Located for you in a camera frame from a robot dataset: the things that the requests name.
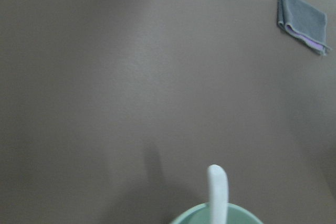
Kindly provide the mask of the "white ceramic spoon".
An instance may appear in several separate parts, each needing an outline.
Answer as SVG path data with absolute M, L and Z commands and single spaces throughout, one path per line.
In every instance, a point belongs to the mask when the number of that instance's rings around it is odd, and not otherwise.
M 228 177 L 224 169 L 216 164 L 207 169 L 209 222 L 226 223 L 228 215 Z

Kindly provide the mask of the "grey folded cloth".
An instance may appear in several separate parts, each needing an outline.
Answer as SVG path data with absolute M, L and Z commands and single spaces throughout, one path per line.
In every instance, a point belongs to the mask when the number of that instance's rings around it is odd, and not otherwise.
M 319 55 L 331 50 L 327 15 L 303 0 L 277 0 L 277 25 Z

